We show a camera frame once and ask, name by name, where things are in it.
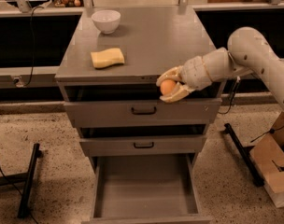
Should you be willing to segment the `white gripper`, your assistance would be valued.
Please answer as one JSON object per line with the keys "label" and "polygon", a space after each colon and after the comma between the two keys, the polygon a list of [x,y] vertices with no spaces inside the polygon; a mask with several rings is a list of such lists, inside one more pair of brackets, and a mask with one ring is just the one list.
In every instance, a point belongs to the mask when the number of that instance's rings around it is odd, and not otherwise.
{"label": "white gripper", "polygon": [[176,81],[177,85],[171,93],[160,97],[166,103],[179,101],[193,91],[201,91],[212,84],[203,58],[200,56],[188,60],[183,66],[176,66],[164,72],[157,78],[156,86],[160,87],[167,79]]}

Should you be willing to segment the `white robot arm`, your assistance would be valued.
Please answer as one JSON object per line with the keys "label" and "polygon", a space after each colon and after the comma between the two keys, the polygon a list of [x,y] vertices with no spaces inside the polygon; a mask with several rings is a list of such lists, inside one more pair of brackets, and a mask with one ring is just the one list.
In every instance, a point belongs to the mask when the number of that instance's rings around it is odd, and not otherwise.
{"label": "white robot arm", "polygon": [[284,62],[273,52],[264,36],[251,27],[235,30],[225,48],[196,56],[167,70],[158,77],[156,85],[160,87],[170,80],[173,89],[164,91],[161,100],[174,103],[216,81],[250,73],[259,77],[284,111]]}

